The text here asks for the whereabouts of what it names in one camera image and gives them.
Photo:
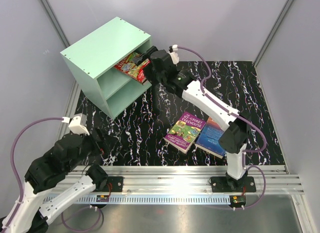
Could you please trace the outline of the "red paperback book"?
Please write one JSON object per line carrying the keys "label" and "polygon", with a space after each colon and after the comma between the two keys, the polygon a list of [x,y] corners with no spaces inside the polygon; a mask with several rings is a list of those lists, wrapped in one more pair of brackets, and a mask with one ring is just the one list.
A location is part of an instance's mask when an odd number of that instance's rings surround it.
{"label": "red paperback book", "polygon": [[124,59],[115,64],[114,68],[143,85],[147,81],[144,75],[144,68],[150,64],[150,60],[146,59],[137,66],[134,63],[134,58],[140,56],[141,54],[138,52],[131,52]]}

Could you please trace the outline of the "purple treehouse book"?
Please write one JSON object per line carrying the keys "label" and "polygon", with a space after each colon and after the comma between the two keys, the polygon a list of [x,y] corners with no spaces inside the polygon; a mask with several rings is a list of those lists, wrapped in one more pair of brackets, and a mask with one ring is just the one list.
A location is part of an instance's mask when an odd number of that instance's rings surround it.
{"label": "purple treehouse book", "polygon": [[164,140],[186,154],[205,125],[206,122],[204,120],[185,111],[169,130]]}

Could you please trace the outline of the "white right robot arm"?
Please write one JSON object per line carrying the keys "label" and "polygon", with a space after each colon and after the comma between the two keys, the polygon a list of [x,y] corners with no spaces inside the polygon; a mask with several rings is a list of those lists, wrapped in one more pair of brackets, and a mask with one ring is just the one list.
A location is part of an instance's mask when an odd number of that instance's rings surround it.
{"label": "white right robot arm", "polygon": [[221,128],[223,134],[218,143],[225,150],[227,160],[227,171],[222,185],[232,192],[241,190],[248,175],[243,159],[249,136],[246,119],[241,118],[237,109],[225,104],[205,89],[187,69],[178,69],[176,47],[165,51],[152,46],[142,55],[136,56],[133,62],[140,66],[145,60],[150,63],[144,70],[144,76],[151,84],[161,84],[169,93],[192,103]]}

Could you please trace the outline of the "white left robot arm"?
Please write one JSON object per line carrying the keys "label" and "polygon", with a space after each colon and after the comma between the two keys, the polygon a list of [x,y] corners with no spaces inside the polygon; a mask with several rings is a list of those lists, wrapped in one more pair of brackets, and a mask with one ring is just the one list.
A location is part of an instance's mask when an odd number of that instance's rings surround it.
{"label": "white left robot arm", "polygon": [[87,157],[109,150],[108,136],[100,128],[92,134],[68,133],[28,168],[17,202],[1,218],[2,233],[45,233],[49,225],[69,206],[90,192],[111,191],[108,174],[93,163],[77,182],[63,193],[44,203],[44,199]]}

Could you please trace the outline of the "black marbled table mat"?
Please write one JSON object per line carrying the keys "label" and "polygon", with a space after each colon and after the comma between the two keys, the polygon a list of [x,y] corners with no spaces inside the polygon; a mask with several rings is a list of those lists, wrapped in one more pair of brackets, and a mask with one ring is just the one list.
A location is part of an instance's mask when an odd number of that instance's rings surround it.
{"label": "black marbled table mat", "polygon": [[[258,149],[266,137],[263,152],[246,156],[248,165],[284,165],[285,159],[272,123],[256,70],[249,61],[185,61],[179,65],[188,69],[199,80],[206,79],[205,87],[226,104],[239,111],[249,112],[252,130],[247,147]],[[102,166],[223,166],[218,158],[192,145],[182,153],[165,140],[165,136],[184,112],[202,120],[208,116],[191,103],[172,95],[156,85],[145,91],[115,119],[109,118],[80,94],[76,113],[87,116],[87,127],[101,128],[120,142],[107,155],[87,158],[82,165],[97,163]]]}

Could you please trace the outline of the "mint green wooden shelf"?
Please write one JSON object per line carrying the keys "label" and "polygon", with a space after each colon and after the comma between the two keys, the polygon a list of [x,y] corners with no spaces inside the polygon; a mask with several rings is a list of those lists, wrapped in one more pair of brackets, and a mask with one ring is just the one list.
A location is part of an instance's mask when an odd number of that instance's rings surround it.
{"label": "mint green wooden shelf", "polygon": [[114,66],[132,52],[144,53],[151,45],[148,33],[115,17],[61,55],[85,96],[115,119],[151,84],[141,84]]}

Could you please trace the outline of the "blue paperback book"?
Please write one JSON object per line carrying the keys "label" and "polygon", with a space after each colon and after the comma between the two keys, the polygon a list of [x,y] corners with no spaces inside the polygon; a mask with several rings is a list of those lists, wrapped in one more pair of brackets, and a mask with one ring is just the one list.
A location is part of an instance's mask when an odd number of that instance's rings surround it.
{"label": "blue paperback book", "polygon": [[224,131],[221,130],[219,125],[209,117],[195,142],[195,146],[222,159],[226,154],[226,151],[219,144],[219,139],[223,133]]}

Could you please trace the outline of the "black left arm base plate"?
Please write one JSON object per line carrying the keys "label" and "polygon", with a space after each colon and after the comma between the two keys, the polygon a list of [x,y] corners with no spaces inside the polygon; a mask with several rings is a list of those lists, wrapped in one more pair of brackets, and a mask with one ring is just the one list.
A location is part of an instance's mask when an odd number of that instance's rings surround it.
{"label": "black left arm base plate", "polygon": [[112,193],[121,193],[124,186],[124,177],[123,176],[109,176],[107,179],[107,184],[104,186],[100,192],[109,192],[109,187],[111,186]]}

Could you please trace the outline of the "aluminium mounting rail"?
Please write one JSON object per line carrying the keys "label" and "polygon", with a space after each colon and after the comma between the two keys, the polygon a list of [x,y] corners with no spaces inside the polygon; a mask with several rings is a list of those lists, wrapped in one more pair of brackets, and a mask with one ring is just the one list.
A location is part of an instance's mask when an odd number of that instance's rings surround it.
{"label": "aluminium mounting rail", "polygon": [[[132,195],[204,195],[211,194],[210,177],[224,176],[226,166],[103,166],[110,177],[123,177],[122,194]],[[254,177],[257,194],[302,195],[297,174],[289,174],[283,165],[261,165],[248,172]]]}

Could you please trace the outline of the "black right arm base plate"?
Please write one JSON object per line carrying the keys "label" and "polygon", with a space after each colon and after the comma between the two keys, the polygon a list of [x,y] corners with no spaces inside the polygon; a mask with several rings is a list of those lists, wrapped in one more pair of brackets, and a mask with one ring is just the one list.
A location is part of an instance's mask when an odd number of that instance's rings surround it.
{"label": "black right arm base plate", "polygon": [[257,191],[255,180],[252,176],[244,175],[235,180],[228,176],[212,176],[209,179],[213,193],[255,193]]}

